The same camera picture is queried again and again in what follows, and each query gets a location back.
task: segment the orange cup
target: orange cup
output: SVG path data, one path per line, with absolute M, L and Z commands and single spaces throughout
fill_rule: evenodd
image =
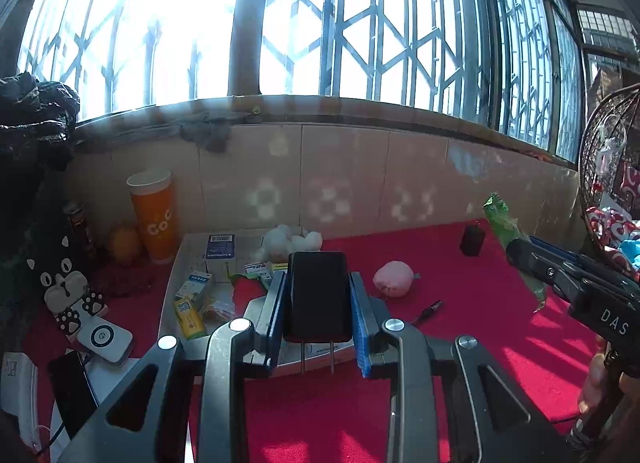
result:
M 172 262 L 178 249 L 174 185 L 167 169 L 149 169 L 127 179 L 140 237 L 151 261 Z

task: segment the black smartphone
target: black smartphone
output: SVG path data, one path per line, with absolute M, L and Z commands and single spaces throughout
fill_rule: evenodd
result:
M 72 439 L 98 408 L 80 353 L 71 351 L 50 361 L 47 372 L 60 418 L 69 439 Z

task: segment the green plastic packaging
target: green plastic packaging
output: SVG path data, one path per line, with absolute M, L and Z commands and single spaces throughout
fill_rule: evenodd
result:
M 525 234 L 518 226 L 518 220 L 509 215 L 509 207 L 507 206 L 507 203 L 505 203 L 496 192 L 493 192 L 489 196 L 489 199 L 487 199 L 482 209 L 484 210 L 484 215 L 491 225 L 492 231 L 504 249 L 506 249 L 507 245 L 513 239 L 525 239 L 526 241 L 530 241 L 529 236 L 527 236 L 527 234 Z M 529 290 L 538 300 L 538 307 L 536 308 L 536 311 L 541 310 L 545 306 L 546 302 L 545 284 L 541 283 L 538 279 L 534 279 L 530 275 L 522 273 L 521 271 L 519 274 Z

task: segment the cat paw print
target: cat paw print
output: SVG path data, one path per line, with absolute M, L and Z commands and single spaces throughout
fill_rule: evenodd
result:
M 89 291 L 84 297 L 82 297 L 82 309 L 92 317 L 98 315 L 102 308 L 104 308 L 102 293 Z
M 80 329 L 80 315 L 71 308 L 66 308 L 56 316 L 58 328 L 65 335 L 72 335 Z

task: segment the blue gripper pad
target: blue gripper pad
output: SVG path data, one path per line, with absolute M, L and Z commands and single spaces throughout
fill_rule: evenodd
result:
M 350 286 L 353 346 L 356 361 L 362 371 L 362 376 L 369 378 L 371 376 L 371 354 L 376 352 L 378 347 L 376 337 L 379 336 L 380 328 L 359 273 L 351 272 Z

